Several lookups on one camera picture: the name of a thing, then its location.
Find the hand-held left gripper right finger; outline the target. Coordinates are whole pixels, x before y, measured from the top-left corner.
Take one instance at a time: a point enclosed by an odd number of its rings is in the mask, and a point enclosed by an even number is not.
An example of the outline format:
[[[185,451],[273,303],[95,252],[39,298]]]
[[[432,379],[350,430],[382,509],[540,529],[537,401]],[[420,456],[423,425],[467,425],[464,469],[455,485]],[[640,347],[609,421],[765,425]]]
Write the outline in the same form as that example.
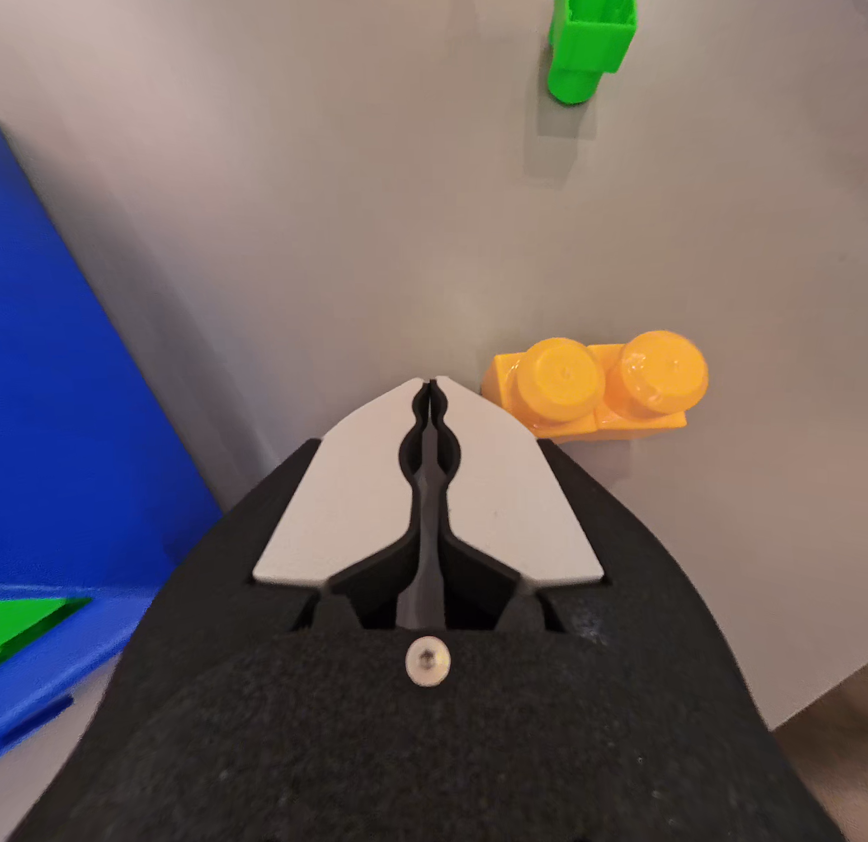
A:
[[[446,476],[447,582],[456,590],[600,582],[602,565],[532,432],[447,377],[431,381],[430,406]]]

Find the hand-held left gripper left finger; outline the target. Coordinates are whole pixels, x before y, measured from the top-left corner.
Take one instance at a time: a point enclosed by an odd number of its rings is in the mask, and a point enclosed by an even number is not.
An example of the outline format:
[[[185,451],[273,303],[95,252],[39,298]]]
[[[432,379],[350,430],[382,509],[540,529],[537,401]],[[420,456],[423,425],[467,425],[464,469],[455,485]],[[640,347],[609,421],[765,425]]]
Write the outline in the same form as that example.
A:
[[[324,587],[407,532],[413,493],[399,451],[416,427],[413,400],[423,388],[411,378],[320,440],[253,569],[256,582]]]

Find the yellow toy block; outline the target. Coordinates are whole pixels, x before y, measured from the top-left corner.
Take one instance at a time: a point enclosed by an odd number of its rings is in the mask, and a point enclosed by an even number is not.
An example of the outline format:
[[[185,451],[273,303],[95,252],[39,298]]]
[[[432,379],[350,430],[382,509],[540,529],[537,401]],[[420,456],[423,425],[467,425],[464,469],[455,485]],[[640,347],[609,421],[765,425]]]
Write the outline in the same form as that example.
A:
[[[557,443],[591,439],[605,392],[602,361],[566,337],[551,337],[523,352],[496,355],[480,394],[537,439]]]
[[[595,439],[631,441],[683,429],[705,396],[708,363],[688,338],[648,331],[625,344],[592,345],[605,377]]]

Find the blue plastic bin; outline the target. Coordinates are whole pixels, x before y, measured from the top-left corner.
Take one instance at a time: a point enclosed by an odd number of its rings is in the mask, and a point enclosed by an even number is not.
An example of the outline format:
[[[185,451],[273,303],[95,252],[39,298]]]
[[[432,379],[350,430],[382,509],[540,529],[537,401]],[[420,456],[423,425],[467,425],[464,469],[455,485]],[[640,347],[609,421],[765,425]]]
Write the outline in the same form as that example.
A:
[[[2,137],[2,600],[92,598],[2,664],[2,753],[123,651],[220,516]]]

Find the green double toy block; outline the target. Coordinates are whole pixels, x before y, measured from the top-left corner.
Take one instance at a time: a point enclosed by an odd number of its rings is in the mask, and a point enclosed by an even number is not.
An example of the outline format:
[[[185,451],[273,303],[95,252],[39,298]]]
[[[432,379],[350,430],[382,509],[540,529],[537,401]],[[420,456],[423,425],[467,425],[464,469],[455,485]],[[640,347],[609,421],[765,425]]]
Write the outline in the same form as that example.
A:
[[[549,93],[561,104],[590,100],[623,63],[637,28],[636,0],[553,0]]]

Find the pile of colourful toy blocks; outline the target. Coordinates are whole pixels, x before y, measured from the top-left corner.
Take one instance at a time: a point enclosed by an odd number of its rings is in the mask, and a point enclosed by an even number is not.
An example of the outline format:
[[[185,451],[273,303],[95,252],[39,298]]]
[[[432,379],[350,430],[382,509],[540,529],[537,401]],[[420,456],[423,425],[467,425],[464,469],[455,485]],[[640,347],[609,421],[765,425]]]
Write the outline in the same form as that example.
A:
[[[59,597],[1,601],[1,663],[38,641],[92,598]]]

